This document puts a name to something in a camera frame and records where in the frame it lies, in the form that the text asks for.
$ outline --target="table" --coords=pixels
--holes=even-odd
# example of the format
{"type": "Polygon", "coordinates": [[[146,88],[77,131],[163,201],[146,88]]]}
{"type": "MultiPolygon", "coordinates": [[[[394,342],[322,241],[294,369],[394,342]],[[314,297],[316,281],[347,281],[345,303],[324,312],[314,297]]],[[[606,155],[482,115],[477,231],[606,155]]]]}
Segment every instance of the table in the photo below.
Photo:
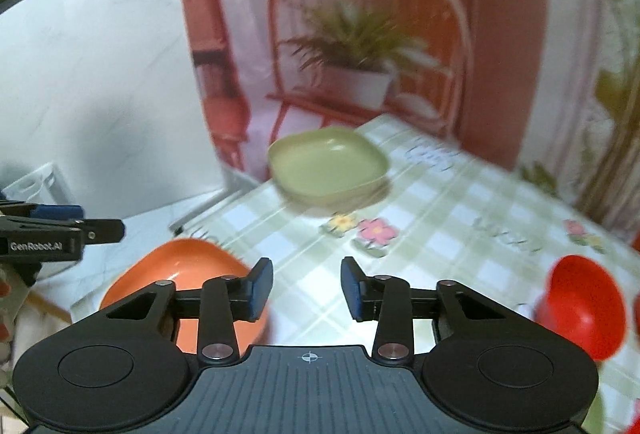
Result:
{"type": "MultiPolygon", "coordinates": [[[[640,289],[640,257],[573,209],[388,115],[358,132],[387,154],[391,168],[388,187],[354,216],[328,224],[332,215],[288,201],[267,182],[188,231],[250,266],[262,256],[273,261],[272,343],[370,347],[376,324],[354,322],[341,294],[346,255],[369,275],[388,273],[423,288],[455,279],[515,309],[536,302],[556,260],[582,254],[613,274],[630,313],[640,289]],[[398,237],[369,253],[356,229],[336,228],[376,218],[393,227],[387,239],[394,232],[398,237]]],[[[416,351],[431,349],[429,322],[414,327],[416,351]]],[[[631,329],[600,369],[600,393],[605,432],[623,430],[640,397],[640,347],[631,329]]]]}

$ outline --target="yellow flower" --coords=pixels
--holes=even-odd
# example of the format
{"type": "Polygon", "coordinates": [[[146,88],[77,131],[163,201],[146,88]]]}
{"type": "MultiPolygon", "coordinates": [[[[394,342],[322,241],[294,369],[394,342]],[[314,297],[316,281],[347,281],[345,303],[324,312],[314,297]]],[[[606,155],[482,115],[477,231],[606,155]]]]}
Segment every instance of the yellow flower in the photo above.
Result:
{"type": "Polygon", "coordinates": [[[331,230],[337,230],[343,233],[353,230],[357,224],[358,220],[353,214],[334,214],[334,217],[327,223],[331,230]]]}
{"type": "Polygon", "coordinates": [[[588,234],[586,239],[587,239],[587,244],[590,247],[593,247],[595,249],[600,249],[603,247],[602,238],[600,236],[595,236],[594,234],[588,234]]]}

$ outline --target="plant pot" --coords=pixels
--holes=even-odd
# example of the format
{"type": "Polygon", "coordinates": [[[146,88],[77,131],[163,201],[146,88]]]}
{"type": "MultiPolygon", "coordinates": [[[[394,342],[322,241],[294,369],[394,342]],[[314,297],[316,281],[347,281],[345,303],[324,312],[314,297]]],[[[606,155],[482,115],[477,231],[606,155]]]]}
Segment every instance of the plant pot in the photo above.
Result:
{"type": "Polygon", "coordinates": [[[391,80],[388,73],[326,66],[318,94],[330,101],[376,111],[385,104],[391,80]]]}

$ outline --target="printed backdrop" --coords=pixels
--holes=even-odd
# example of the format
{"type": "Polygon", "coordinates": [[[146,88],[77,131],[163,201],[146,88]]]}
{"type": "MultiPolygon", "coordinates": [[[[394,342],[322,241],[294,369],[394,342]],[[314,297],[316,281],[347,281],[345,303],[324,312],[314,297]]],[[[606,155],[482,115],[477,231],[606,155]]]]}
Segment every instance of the printed backdrop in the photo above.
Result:
{"type": "Polygon", "coordinates": [[[220,158],[390,113],[633,241],[638,0],[184,0],[220,158]]]}

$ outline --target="square green dish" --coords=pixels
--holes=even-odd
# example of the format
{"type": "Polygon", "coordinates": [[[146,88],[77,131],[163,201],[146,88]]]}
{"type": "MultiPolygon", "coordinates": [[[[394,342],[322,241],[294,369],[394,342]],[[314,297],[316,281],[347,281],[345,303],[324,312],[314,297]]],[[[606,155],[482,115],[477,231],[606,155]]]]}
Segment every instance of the square green dish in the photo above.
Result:
{"type": "Polygon", "coordinates": [[[271,175],[284,192],[319,207],[373,194],[389,170],[385,153],[345,127],[281,138],[269,148],[268,159],[271,175]]]}

